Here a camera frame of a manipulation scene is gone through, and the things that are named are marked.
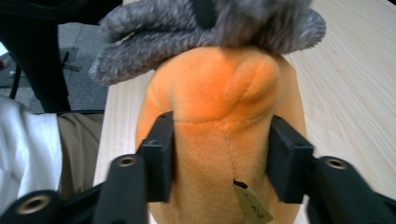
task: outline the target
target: stuffed animal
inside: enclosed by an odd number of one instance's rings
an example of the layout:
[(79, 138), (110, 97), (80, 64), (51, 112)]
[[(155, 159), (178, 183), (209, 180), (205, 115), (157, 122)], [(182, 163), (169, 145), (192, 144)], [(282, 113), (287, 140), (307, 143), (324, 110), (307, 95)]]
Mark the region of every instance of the stuffed animal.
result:
[(113, 44), (98, 55), (90, 73), (98, 83), (112, 85), (199, 47), (255, 46), (274, 55), (308, 49), (326, 31), (311, 2), (141, 0), (117, 7), (100, 22), (102, 36)]
[(157, 68), (131, 147), (174, 111), (170, 201), (149, 204), (159, 224), (294, 221), (299, 205), (278, 200), (265, 167), (273, 115), (305, 135), (296, 74), (281, 54), (324, 36), (310, 3), (141, 0), (102, 20), (103, 36), (115, 43), (92, 66), (94, 80), (111, 85)]

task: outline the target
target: wooden table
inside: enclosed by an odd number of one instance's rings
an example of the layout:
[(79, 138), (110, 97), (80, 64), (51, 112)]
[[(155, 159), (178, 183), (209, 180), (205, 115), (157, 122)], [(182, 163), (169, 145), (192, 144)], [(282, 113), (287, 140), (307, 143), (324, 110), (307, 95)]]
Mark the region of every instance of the wooden table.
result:
[[(396, 199), (396, 6), (386, 0), (316, 0), (327, 35), (286, 56), (298, 74), (308, 138), (317, 156), (352, 163), (374, 190)], [(95, 183), (134, 152), (151, 74), (110, 87)], [(296, 223), (307, 223), (304, 210)]]

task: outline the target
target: black chair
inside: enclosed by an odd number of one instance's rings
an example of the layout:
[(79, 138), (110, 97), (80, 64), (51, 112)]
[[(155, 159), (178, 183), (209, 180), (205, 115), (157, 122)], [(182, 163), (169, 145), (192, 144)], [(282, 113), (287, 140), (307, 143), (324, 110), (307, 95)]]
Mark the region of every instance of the black chair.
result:
[(24, 71), (45, 112), (71, 110), (58, 24), (97, 25), (122, 0), (0, 0), (0, 41)]

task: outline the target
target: light wood tabletop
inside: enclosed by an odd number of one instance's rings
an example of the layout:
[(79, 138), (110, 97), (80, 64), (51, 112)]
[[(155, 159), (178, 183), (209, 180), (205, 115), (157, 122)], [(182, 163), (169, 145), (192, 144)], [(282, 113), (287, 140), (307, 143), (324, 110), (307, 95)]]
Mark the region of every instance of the light wood tabletop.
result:
[[(316, 156), (352, 163), (370, 186), (396, 199), (396, 6), (387, 0), (316, 0), (324, 40), (287, 55), (297, 71)], [(109, 163), (134, 152), (137, 115), (152, 73), (111, 86), (95, 184)], [(304, 209), (296, 223), (307, 223)]]

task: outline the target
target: khaki pants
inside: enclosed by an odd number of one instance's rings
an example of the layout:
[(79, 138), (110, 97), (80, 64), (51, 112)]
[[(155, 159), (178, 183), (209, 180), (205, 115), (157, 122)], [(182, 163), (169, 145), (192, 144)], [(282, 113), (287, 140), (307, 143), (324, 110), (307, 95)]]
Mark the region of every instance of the khaki pants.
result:
[(103, 116), (69, 113), (58, 117), (63, 151), (60, 186), (64, 200), (93, 185)]

